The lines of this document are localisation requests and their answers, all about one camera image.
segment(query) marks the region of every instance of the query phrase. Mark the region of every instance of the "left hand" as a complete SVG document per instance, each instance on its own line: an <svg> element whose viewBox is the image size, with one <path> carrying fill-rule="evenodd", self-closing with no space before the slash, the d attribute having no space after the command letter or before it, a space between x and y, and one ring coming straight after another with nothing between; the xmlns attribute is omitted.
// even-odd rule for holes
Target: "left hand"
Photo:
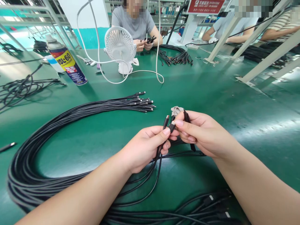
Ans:
<svg viewBox="0 0 300 225"><path fill-rule="evenodd" d="M171 147L168 138L175 141L178 135L177 130L170 134L168 127L164 130L162 126L146 127L140 130L119 153L122 154L122 160L126 162L130 172L139 173L155 158L158 146L166 141L161 154L167 154Z"/></svg>
<svg viewBox="0 0 300 225"><path fill-rule="evenodd" d="M145 42L144 44L144 49L146 49L147 51L150 51L150 49L153 47L153 43L149 43L147 44L147 42Z"/></svg>

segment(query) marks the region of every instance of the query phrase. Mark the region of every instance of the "spray can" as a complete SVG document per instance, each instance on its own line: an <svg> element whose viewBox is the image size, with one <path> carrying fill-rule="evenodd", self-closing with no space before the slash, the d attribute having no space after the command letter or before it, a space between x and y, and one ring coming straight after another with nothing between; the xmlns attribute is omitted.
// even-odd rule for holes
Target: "spray can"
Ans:
<svg viewBox="0 0 300 225"><path fill-rule="evenodd" d="M66 71L76 85L84 85L88 82L87 78L75 62L66 46L62 45L50 34L46 34L47 49L55 58L58 64Z"/></svg>

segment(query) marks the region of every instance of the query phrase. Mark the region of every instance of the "worker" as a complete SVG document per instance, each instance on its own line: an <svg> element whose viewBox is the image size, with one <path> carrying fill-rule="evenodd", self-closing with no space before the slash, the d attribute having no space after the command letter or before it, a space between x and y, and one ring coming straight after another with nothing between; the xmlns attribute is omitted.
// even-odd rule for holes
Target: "worker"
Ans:
<svg viewBox="0 0 300 225"><path fill-rule="evenodd" d="M152 16L142 6L143 0L124 0L124 5L115 8L112 12L112 27L125 28L137 45L137 52L142 52L144 49L149 51L153 46L157 46L158 37L159 44L163 43L163 37L160 35ZM147 44L147 40L144 41L147 33L151 37L156 37L153 43Z"/></svg>
<svg viewBox="0 0 300 225"><path fill-rule="evenodd" d="M117 154L75 184L35 208L17 225L99 224L133 173L140 172L163 144L162 154L170 148L168 139L180 135L211 157L253 225L299 225L300 194L281 181L258 158L246 150L210 116L187 111L176 119L177 130L167 127L140 130Z"/></svg>
<svg viewBox="0 0 300 225"><path fill-rule="evenodd" d="M286 41L290 36L300 29L297 23L291 23L291 11L285 12L278 17L263 33L261 42L265 41Z"/></svg>
<svg viewBox="0 0 300 225"><path fill-rule="evenodd" d="M217 42L222 37L223 33L227 29L233 17L234 17L234 12L229 12L226 17L219 18L212 25L212 27L207 32L204 33L204 35L202 36L202 40L208 41L208 43ZM256 17L241 18L241 20L237 23L237 25L231 32L230 36L239 33L243 30L245 31L233 37L227 38L226 43L244 43L254 31L254 27L251 29L248 28L255 26L257 20L258 18Z"/></svg>

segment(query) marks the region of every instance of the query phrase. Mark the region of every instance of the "green workbench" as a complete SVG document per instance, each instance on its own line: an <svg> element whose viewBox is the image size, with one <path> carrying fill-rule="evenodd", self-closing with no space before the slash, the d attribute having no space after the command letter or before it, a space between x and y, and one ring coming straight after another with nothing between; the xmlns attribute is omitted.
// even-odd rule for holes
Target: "green workbench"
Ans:
<svg viewBox="0 0 300 225"><path fill-rule="evenodd" d="M64 111L83 103L125 97L136 92L154 101L157 108L153 112L113 111L94 115L75 122L57 132L44 145L37 156L36 169L47 177L68 176L93 170L110 156L118 152L140 129L162 125L170 108L181 106L188 110L211 115L224 126L243 146L256 155L279 178L300 191L300 142L299 142L299 74L294 80L285 82L258 77L256 87L251 88L236 82L235 76L245 75L256 63L227 62L212 66L203 62L209 56L212 46L189 49L194 65L162 66L158 60L158 72L165 78L160 84L156 75L137 72L118 85L108 83L102 75L96 75L96 66L85 65L77 60L88 83L76 86L67 75L60 80L67 87L51 86L35 95L31 101L0 113L0 147L9 143L18 144L0 154L0 224L13 224L24 213L11 201L6 191L7 169L21 144L39 127ZM228 49L225 46L220 53ZM96 50L89 50L92 58L97 58ZM85 56L81 50L73 55ZM24 52L19 57L29 60ZM136 70L155 70L156 54L144 53L138 56ZM101 50L101 60L109 60ZM0 63L15 62L6 53L0 54ZM12 66L0 66L0 85L24 78L39 62L29 62ZM116 63L103 64L105 75L113 82L121 81ZM44 65L34 78L57 78L51 66ZM189 145L170 149L190 151ZM151 189L155 178L142 186L128 198L137 199ZM175 209L182 201L199 193L226 188L227 184L212 159L208 157L176 157L162 162L161 174L154 193L138 206L130 210ZM240 213L233 204L229 213Z"/></svg>

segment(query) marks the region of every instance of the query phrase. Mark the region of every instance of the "fan base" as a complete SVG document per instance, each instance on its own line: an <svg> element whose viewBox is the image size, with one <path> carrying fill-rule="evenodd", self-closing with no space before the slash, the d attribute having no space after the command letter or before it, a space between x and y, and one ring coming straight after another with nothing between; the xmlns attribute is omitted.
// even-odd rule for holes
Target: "fan base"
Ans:
<svg viewBox="0 0 300 225"><path fill-rule="evenodd" d="M119 63L119 73L120 73L120 74L126 75L126 74L132 72L133 67L132 67L131 63L127 63L127 65L126 65L125 63Z"/></svg>

